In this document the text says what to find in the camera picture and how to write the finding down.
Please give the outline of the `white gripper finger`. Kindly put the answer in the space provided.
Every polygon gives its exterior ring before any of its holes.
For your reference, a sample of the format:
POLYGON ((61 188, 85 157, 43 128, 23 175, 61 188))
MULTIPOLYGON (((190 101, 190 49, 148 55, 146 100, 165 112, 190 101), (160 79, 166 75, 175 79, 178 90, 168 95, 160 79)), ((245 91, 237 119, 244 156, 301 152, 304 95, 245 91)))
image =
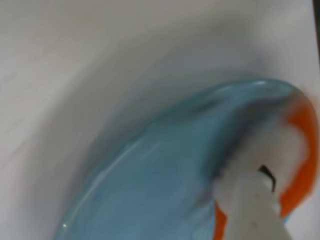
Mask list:
POLYGON ((238 178, 227 216, 225 240, 291 239, 280 218, 280 205, 272 187, 272 179, 261 171, 238 178))

